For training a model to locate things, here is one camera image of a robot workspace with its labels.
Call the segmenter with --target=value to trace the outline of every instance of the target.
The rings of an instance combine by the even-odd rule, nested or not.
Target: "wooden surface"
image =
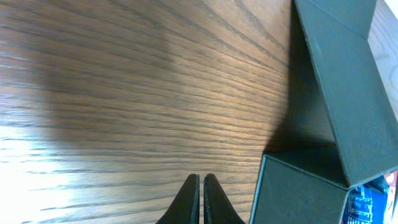
[[[290,4],[0,1],[0,223],[154,223],[191,173],[247,222],[287,105]],[[375,18],[397,105],[397,21],[382,1]]]

